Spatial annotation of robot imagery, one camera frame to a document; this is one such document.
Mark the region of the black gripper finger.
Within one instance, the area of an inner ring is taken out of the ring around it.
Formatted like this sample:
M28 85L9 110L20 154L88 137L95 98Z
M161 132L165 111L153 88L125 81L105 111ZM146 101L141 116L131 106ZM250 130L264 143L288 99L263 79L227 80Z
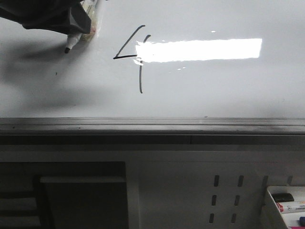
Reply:
M89 34L91 19L80 0L2 0L0 16L23 28Z

